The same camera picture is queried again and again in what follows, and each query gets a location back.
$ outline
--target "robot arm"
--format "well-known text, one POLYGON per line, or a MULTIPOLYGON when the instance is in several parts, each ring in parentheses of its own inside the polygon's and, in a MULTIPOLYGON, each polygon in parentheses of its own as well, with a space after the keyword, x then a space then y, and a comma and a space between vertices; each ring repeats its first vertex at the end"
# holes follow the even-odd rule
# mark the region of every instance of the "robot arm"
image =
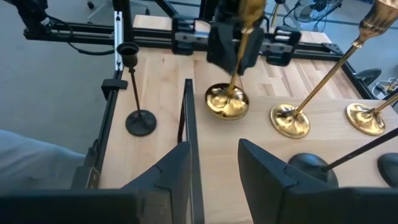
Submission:
MULTIPOLYGON (((190 55, 196 45, 206 45, 207 61, 232 75, 238 62, 241 31, 245 24, 245 18, 239 15, 241 1, 247 0, 221 0, 219 2, 209 34, 195 30, 195 21, 201 19, 181 16, 173 18, 173 53, 190 55)), ((244 2, 254 4, 252 8, 249 8, 250 11, 264 12, 265 6, 257 9, 256 2, 252 1, 244 2)), ((254 17, 253 14, 248 14, 249 18, 247 18, 250 20, 252 32, 249 35, 244 56, 239 63, 240 75, 246 68, 256 64, 259 54, 265 56, 267 63, 271 65, 287 66, 301 38, 300 31, 291 27, 277 27, 273 34, 264 33, 261 27, 264 16, 259 16, 257 13, 254 17)))
POLYGON ((50 19, 45 10, 47 0, 3 0, 17 7, 18 14, 29 32, 48 32, 50 19))

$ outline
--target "gray floor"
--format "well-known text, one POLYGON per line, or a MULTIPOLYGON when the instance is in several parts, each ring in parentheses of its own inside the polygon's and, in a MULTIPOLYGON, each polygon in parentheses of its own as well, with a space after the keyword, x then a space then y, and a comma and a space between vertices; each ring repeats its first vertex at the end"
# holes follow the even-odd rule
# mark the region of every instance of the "gray floor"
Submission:
MULTIPOLYGON (((177 0, 199 4, 199 0, 177 0)), ((93 1, 100 5, 102 0, 93 1)), ((151 14, 165 16, 154 2, 149 5, 151 14)), ((287 0, 288 7, 295 4, 287 0)), ((274 2, 266 11, 271 12, 274 2)), ((48 13, 65 21, 86 22, 91 11, 82 0, 49 0, 48 13)), ((198 15, 198 7, 175 6, 181 14, 198 15)), ((345 0, 343 7, 328 19, 359 22, 370 5, 355 0, 345 0)), ((133 15, 143 14, 144 8, 132 10, 133 15)), ((279 13, 285 14, 281 7, 279 13)), ((112 24, 112 9, 104 10, 94 22, 112 24)), ((0 129, 13 131, 29 138, 51 142, 76 152, 85 153, 97 138, 104 112, 105 100, 100 85, 113 75, 113 56, 93 57, 78 54, 65 43, 27 41, 24 28, 14 7, 0 2, 0 129)), ((311 30, 311 24, 303 24, 311 30)), ((325 31, 330 39, 346 50, 357 36, 356 26, 328 23, 325 31)), ((366 43, 355 54, 351 63, 358 71, 379 67, 381 79, 398 77, 396 37, 398 30, 389 30, 382 37, 366 43)), ((88 50, 105 50, 109 47, 81 45, 88 50)))

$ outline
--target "wooden board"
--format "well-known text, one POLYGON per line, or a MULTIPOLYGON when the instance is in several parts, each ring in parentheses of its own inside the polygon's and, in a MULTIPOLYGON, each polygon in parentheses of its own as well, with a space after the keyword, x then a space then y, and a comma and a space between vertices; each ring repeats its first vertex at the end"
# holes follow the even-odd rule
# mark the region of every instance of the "wooden board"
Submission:
MULTIPOLYGON (((155 16, 136 16, 135 27, 170 29, 170 19, 155 16)), ((208 29, 207 24, 198 24, 199 29, 208 29)), ((303 39, 311 42, 329 42, 322 33, 303 32, 303 39)), ((124 126, 126 117, 136 110, 134 92, 128 71, 123 80, 128 81, 127 90, 120 90, 106 154, 103 162, 100 187, 120 188, 168 153, 177 142, 178 119, 186 78, 192 78, 195 93, 202 95, 218 82, 228 82, 230 77, 216 65, 206 62, 205 52, 191 56, 173 55, 170 50, 140 49, 139 63, 135 67, 141 107, 153 112, 157 129, 144 138, 131 136, 124 126)), ((247 91, 250 98, 257 96, 293 96, 304 98, 324 76, 333 62, 294 60, 288 67, 268 65, 259 57, 254 68, 237 83, 247 91)), ((357 98, 356 90, 339 73, 316 98, 357 98)))
MULTIPOLYGON (((279 103, 299 105, 293 98, 252 97, 245 117, 237 121, 217 118, 206 107, 202 95, 195 98, 201 181, 206 223, 252 223, 238 167, 238 141, 248 139, 283 161, 300 152, 314 153, 327 162, 363 146, 375 137, 350 125, 344 110, 352 102, 380 105, 373 100, 313 100, 304 109, 311 123, 303 139, 280 135, 269 119, 271 108, 279 103)), ((389 106, 382 112, 386 131, 398 126, 398 115, 389 106)), ((387 152, 398 152, 395 138, 336 167, 340 187, 388 187, 377 170, 377 159, 387 152)))

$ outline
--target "metal frame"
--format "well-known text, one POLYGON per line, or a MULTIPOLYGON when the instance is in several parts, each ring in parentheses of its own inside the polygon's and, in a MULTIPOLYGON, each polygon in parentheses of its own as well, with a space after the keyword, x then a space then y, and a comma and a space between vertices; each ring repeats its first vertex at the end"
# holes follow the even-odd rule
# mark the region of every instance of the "metal frame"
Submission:
MULTIPOLYGON (((175 9, 164 0, 155 0, 156 3, 170 16, 176 15, 175 9)), ((100 26, 94 24, 80 24, 68 22, 73 29, 73 37, 70 36, 69 29, 63 24, 55 24, 51 33, 33 33, 28 30, 24 31, 26 39, 44 40, 52 42, 73 42, 82 44, 101 44, 117 46, 123 40, 134 41, 140 47, 152 47, 160 49, 172 48, 172 33, 169 30, 155 30, 132 28, 131 12, 129 0, 114 0, 113 6, 115 10, 115 18, 119 16, 122 22, 115 21, 112 26, 100 26)), ((211 20, 207 15, 214 12, 212 5, 216 5, 216 1, 201 0, 200 17, 211 20)), ((193 45, 195 51, 206 51, 206 45, 193 45)), ((299 43, 292 58, 307 60, 326 60, 337 61, 342 56, 342 51, 336 44, 312 44, 299 43)), ((350 82, 358 90, 364 99, 375 99, 372 93, 362 80, 355 79, 354 68, 345 62, 342 66, 345 75, 350 82)), ((120 58, 115 55, 115 72, 114 80, 121 80, 123 66, 120 58)), ((103 122, 98 135, 98 139, 89 148, 85 162, 80 171, 76 170, 76 175, 72 183, 72 188, 95 189, 98 188, 98 176, 101 173, 103 161, 108 144, 109 132, 113 120, 114 109, 118 98, 118 90, 110 90, 106 94, 107 104, 103 116, 103 122)), ((182 141, 183 128, 187 135, 187 141, 192 149, 192 216, 194 223, 204 223, 203 196, 201 192, 200 177, 200 160, 198 152, 198 139, 195 118, 195 102, 193 99, 193 81, 186 80, 184 95, 182 99, 182 109, 180 115, 180 124, 178 129, 177 142, 182 141)))
POLYGON ((184 93, 181 104, 180 121, 178 123, 177 143, 182 142, 185 127, 186 142, 190 143, 192 155, 191 177, 191 214, 195 224, 205 223, 203 194, 201 190, 200 159, 197 134, 197 119, 195 114, 195 99, 193 95, 193 80, 185 79, 184 93))

